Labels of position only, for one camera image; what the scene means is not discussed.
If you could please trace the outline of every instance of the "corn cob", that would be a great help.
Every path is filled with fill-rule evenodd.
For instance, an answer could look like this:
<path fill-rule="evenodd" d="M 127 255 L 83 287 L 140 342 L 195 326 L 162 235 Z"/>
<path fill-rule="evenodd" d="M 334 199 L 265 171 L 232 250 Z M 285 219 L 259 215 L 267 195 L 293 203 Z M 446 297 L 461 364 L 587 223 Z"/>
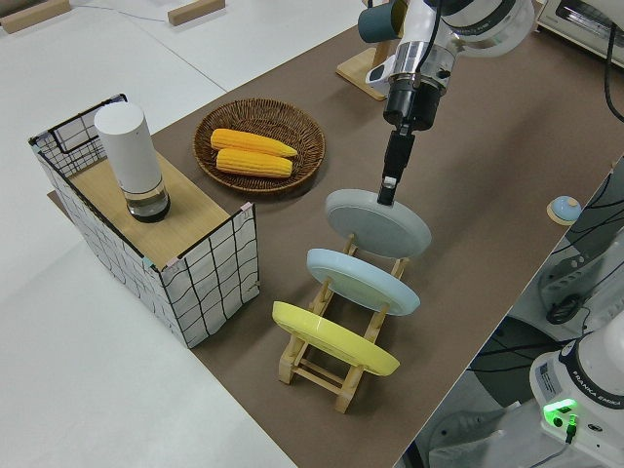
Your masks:
<path fill-rule="evenodd" d="M 268 154 L 223 148 L 216 155 L 216 168 L 243 176 L 287 178 L 293 173 L 293 162 Z"/>
<path fill-rule="evenodd" d="M 285 158 L 296 156 L 294 148 L 277 139 L 230 129 L 215 129 L 211 135 L 211 146 L 216 150 L 238 148 Z"/>

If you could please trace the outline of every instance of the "plate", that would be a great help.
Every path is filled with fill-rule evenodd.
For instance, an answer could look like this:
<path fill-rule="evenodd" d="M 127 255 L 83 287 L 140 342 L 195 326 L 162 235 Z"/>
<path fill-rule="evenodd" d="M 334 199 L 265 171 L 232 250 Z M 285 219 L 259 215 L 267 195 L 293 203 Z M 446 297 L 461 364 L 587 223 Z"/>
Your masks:
<path fill-rule="evenodd" d="M 273 320 L 315 348 L 375 375 L 390 375 L 400 364 L 390 353 L 362 336 L 286 302 L 273 303 Z"/>
<path fill-rule="evenodd" d="M 388 315 L 409 315 L 420 305 L 416 293 L 400 280 L 346 253 L 312 249 L 307 266 L 320 283 L 331 279 L 332 291 L 370 310 L 389 305 Z"/>
<path fill-rule="evenodd" d="M 377 194 L 343 189 L 331 193 L 325 204 L 328 221 L 342 237 L 355 236 L 358 248 L 390 258 L 417 256 L 431 244 L 427 224 L 408 207 L 394 202 L 379 205 Z"/>
<path fill-rule="evenodd" d="M 215 129 L 231 129 L 271 137 L 293 147 L 292 175 L 288 178 L 227 174 L 216 168 L 217 151 L 211 147 Z M 219 183 L 254 194 L 278 194 L 297 188 L 321 166 L 325 157 L 325 136 L 305 112 L 274 99 L 235 100 L 208 114 L 197 127 L 193 152 L 199 166 Z"/>

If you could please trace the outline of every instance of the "wooden stand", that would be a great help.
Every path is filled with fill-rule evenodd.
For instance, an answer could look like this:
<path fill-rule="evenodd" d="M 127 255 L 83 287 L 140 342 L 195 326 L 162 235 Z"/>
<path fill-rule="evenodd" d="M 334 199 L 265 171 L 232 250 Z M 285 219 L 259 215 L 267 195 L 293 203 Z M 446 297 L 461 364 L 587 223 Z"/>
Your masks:
<path fill-rule="evenodd" d="M 350 58 L 348 61 L 341 63 L 336 68 L 336 73 L 345 80 L 353 83 L 355 86 L 364 91 L 367 95 L 377 99 L 384 100 L 386 96 L 378 93 L 366 83 L 367 73 L 376 66 L 383 63 L 390 51 L 390 41 L 380 42 L 377 47 L 371 47 L 365 51 Z"/>
<path fill-rule="evenodd" d="M 48 0 L 20 12 L 0 19 L 2 27 L 9 34 L 26 29 L 39 22 L 57 17 L 71 10 L 69 0 Z"/>
<path fill-rule="evenodd" d="M 352 235 L 349 237 L 343 252 L 348 255 L 354 255 L 356 250 L 357 248 L 353 245 Z M 408 261 L 407 258 L 396 260 L 391 272 L 392 276 L 398 279 L 401 278 Z M 330 305 L 332 297 L 333 291 L 330 290 L 330 280 L 326 280 L 317 292 L 314 300 L 310 303 L 308 310 L 323 317 Z M 388 306 L 385 306 L 379 312 L 373 312 L 369 326 L 364 334 L 364 338 L 371 343 L 376 342 L 387 311 Z M 337 411 L 345 413 L 358 389 L 364 369 L 362 367 L 351 366 L 347 375 L 341 378 L 307 360 L 305 358 L 307 350 L 307 342 L 291 335 L 291 340 L 280 358 L 278 370 L 279 379 L 286 384 L 290 384 L 295 374 L 307 378 L 317 385 L 335 393 L 336 399 L 333 407 Z"/>
<path fill-rule="evenodd" d="M 222 8 L 225 8 L 225 0 L 195 0 L 182 7 L 170 10 L 167 12 L 167 17 L 170 24 L 178 26 Z"/>

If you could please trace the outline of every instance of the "brown table mat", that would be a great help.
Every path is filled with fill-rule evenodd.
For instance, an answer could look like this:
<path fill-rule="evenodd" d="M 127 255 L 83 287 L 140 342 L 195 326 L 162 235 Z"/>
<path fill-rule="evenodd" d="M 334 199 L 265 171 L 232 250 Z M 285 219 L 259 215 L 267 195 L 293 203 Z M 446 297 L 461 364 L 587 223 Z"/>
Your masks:
<path fill-rule="evenodd" d="M 334 73 L 365 47 L 351 29 L 154 137 L 165 157 L 232 212 L 248 197 L 208 178 L 191 149 L 208 112 L 238 98 L 276 98 L 310 114 L 326 133 L 327 159 L 309 192 L 253 200 L 260 296 L 194 349 L 301 467 L 391 466 L 564 234 L 546 205 L 563 194 L 587 201 L 624 148 L 597 58 L 545 33 L 531 34 L 502 58 L 461 58 L 433 130 L 416 135 L 397 192 L 434 239 L 404 276 L 421 307 L 389 317 L 378 340 L 402 364 L 389 377 L 365 375 L 347 414 L 340 414 L 323 388 L 303 379 L 292 386 L 278 381 L 288 336 L 272 322 L 271 304 L 306 307 L 318 288 L 305 267 L 307 251 L 342 247 L 325 221 L 327 195 L 378 188 L 391 131 L 384 104 Z M 328 317 L 355 331 L 369 319 L 342 300 Z"/>

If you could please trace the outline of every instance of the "wicker basket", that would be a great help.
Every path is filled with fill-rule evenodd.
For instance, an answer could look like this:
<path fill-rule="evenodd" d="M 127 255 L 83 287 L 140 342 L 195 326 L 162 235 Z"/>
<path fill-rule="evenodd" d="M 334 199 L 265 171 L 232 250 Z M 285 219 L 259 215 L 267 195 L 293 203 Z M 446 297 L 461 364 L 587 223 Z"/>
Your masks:
<path fill-rule="evenodd" d="M 216 168 L 216 150 L 211 148 L 215 129 L 232 129 L 271 137 L 293 147 L 292 175 L 288 178 L 234 175 Z M 195 132 L 193 145 L 200 167 L 216 181 L 246 193 L 277 194 L 297 188 L 321 166 L 325 137 L 306 113 L 285 102 L 266 98 L 235 100 L 208 114 Z"/>

